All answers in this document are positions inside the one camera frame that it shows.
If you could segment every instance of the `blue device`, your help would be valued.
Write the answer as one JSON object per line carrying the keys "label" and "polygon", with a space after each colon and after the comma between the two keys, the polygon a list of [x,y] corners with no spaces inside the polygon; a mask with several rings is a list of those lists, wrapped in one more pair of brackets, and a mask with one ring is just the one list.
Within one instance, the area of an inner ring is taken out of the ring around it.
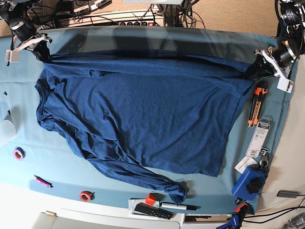
{"label": "blue device", "polygon": [[268,174],[252,167],[247,167],[239,178],[232,194],[235,197],[239,197],[246,200],[254,200],[256,195],[263,189]]}
{"label": "blue device", "polygon": [[234,215],[231,217],[230,222],[224,224],[222,226],[217,227],[216,229],[228,229],[228,228],[236,228],[239,226],[239,218],[238,215]]}

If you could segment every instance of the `beige floor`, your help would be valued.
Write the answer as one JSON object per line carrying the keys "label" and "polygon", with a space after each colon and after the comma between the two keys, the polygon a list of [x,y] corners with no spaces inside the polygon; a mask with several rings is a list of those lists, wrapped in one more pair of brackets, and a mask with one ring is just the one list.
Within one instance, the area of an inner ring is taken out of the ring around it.
{"label": "beige floor", "polygon": [[[149,5],[125,5],[122,0],[112,0],[112,4],[102,11],[148,7]],[[206,28],[210,30],[258,33],[267,36],[275,36],[276,33],[274,0],[201,0],[194,5],[193,10],[202,17]],[[202,27],[201,23],[197,23],[197,28]],[[0,36],[9,34],[7,25],[0,21]]]}

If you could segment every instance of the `black marker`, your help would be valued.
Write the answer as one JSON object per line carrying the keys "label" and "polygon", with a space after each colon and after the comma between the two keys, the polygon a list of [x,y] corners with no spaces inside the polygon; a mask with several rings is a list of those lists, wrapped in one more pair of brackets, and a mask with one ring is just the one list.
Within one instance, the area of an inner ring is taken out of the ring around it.
{"label": "black marker", "polygon": [[191,211],[196,211],[197,207],[193,205],[175,205],[171,203],[164,203],[162,202],[160,204],[160,207],[162,208],[171,208],[171,209],[178,209],[178,210],[191,210]]}

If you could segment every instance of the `red tape roll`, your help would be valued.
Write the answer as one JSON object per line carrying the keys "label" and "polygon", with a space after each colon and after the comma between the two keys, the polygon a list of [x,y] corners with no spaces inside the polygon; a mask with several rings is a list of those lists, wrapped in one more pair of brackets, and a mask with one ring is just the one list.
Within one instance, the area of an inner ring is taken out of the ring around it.
{"label": "red tape roll", "polygon": [[80,194],[80,198],[84,202],[89,202],[91,200],[92,193],[87,191],[82,191]]}

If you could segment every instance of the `white paper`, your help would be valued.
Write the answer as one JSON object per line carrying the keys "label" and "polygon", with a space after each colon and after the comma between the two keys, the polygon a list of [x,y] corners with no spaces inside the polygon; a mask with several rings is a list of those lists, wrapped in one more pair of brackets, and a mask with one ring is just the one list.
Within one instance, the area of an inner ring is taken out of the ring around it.
{"label": "white paper", "polygon": [[250,166],[250,165],[255,165],[257,162],[249,156],[245,156],[236,166],[235,169],[240,172],[241,174],[244,173],[244,170]]}

